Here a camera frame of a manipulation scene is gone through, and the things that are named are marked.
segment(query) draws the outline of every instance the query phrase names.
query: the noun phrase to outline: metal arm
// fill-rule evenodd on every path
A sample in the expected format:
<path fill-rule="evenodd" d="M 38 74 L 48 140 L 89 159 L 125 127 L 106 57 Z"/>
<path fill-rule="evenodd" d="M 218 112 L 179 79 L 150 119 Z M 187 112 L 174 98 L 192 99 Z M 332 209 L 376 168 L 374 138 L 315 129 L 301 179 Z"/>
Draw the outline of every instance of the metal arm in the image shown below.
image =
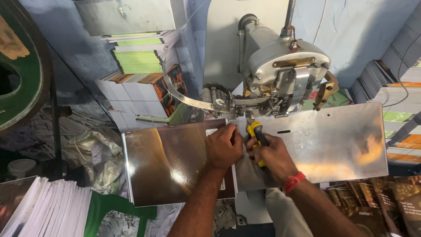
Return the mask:
<path fill-rule="evenodd" d="M 294 13 L 294 7 L 295 7 L 295 0 L 289 0 L 287 17 L 285 19 L 285 26 L 281 30 L 281 37 L 283 38 L 291 37 L 292 35 L 291 22 L 292 22 L 292 15 Z"/>

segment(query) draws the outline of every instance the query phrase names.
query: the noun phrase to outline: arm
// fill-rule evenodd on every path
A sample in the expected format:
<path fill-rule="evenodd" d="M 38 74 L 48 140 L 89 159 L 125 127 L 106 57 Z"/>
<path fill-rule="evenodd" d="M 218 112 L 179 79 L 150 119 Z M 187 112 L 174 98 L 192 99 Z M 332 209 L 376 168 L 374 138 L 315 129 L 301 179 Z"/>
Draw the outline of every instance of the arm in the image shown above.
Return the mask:
<path fill-rule="evenodd" d="M 243 137 L 228 124 L 207 136 L 206 165 L 198 184 L 181 210 L 168 237 L 211 236 L 216 198 L 226 171 L 242 155 Z"/>
<path fill-rule="evenodd" d="M 269 147 L 257 146 L 256 138 L 247 143 L 247 149 L 254 162 L 264 160 L 272 176 L 281 186 L 289 181 L 288 176 L 298 173 L 287 148 L 280 137 L 264 134 Z M 300 210 L 314 236 L 364 236 L 338 208 L 307 179 L 299 182 L 289 193 Z"/>

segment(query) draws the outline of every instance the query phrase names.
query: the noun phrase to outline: white label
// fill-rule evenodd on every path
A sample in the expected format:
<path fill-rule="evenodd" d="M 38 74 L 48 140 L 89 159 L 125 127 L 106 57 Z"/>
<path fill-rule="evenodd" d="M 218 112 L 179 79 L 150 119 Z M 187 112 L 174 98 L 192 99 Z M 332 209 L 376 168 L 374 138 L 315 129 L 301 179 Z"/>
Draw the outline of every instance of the white label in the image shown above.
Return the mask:
<path fill-rule="evenodd" d="M 220 190 L 225 190 L 225 178 L 222 179 L 221 189 Z"/>
<path fill-rule="evenodd" d="M 211 135 L 212 133 L 216 132 L 217 130 L 218 130 L 217 128 L 206 130 L 206 136 Z"/>

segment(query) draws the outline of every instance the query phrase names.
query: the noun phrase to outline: metal bracket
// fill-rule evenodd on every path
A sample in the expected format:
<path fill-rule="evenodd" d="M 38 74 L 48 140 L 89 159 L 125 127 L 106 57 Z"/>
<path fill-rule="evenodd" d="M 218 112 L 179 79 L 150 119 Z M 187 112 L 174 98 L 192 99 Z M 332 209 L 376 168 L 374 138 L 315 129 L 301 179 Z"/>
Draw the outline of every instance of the metal bracket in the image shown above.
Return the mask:
<path fill-rule="evenodd" d="M 205 110 L 213 110 L 213 111 L 218 111 L 218 112 L 223 112 L 223 113 L 229 112 L 229 109 L 230 109 L 229 105 L 231 103 L 231 100 L 229 100 L 229 102 L 226 105 L 218 105 L 218 104 L 212 104 L 212 103 L 207 103 L 207 102 L 188 98 L 187 96 L 184 96 L 182 93 L 178 92 L 176 88 L 174 88 L 173 82 L 171 81 L 170 77 L 166 73 L 167 69 L 165 68 L 165 63 L 163 63 L 162 65 L 162 70 L 164 72 L 164 80 L 165 80 L 165 83 L 167 84 L 168 92 L 171 95 L 173 95 L 175 98 L 183 102 L 184 104 L 201 108 L 201 109 L 205 109 Z"/>
<path fill-rule="evenodd" d="M 288 112 L 292 111 L 297 104 L 303 99 L 306 92 L 307 82 L 309 80 L 310 72 L 307 67 L 298 67 L 292 69 L 295 73 L 294 92 L 292 94 L 292 101 L 288 108 Z"/>
<path fill-rule="evenodd" d="M 313 110 L 319 111 L 329 97 L 339 90 L 338 79 L 328 70 L 325 75 L 327 82 L 323 83 L 314 101 Z"/>

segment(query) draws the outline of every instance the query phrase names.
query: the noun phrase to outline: brown notebook cover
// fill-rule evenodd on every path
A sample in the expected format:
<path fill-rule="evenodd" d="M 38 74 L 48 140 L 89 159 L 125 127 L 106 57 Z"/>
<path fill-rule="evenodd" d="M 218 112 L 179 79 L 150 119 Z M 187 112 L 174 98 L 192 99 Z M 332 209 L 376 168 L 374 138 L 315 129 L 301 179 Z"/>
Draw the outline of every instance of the brown notebook cover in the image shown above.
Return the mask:
<path fill-rule="evenodd" d="M 396 183 L 409 183 L 409 184 L 421 185 L 421 175 L 394 177 L 394 178 L 396 180 Z"/>
<path fill-rule="evenodd" d="M 366 184 L 366 183 L 359 183 L 359 185 L 360 185 L 362 193 L 364 194 L 364 198 L 368 203 L 368 206 L 380 208 L 377 195 L 373 189 L 373 185 Z"/>
<path fill-rule="evenodd" d="M 421 186 L 389 183 L 410 237 L 421 236 Z"/>
<path fill-rule="evenodd" d="M 374 207 L 339 207 L 363 233 L 369 237 L 386 237 L 387 232 L 383 217 L 378 208 Z"/>
<path fill-rule="evenodd" d="M 349 180 L 346 182 L 349 186 L 349 189 L 352 191 L 354 196 L 357 198 L 358 206 L 361 207 L 368 207 L 368 203 L 365 200 L 364 194 L 362 193 L 360 183 L 364 183 L 363 181 L 357 181 L 357 180 Z"/>
<path fill-rule="evenodd" d="M 206 164 L 207 134 L 225 126 L 208 120 L 125 132 L 125 162 L 136 207 L 186 202 Z M 236 197 L 233 169 L 225 174 L 218 199 Z"/>
<path fill-rule="evenodd" d="M 402 215 L 396 204 L 396 199 L 393 191 L 389 186 L 389 182 L 394 179 L 389 176 L 371 178 L 374 191 L 376 193 L 378 203 L 383 211 L 384 219 L 387 223 L 389 231 L 393 234 L 400 236 L 407 236 L 405 223 L 403 222 Z"/>

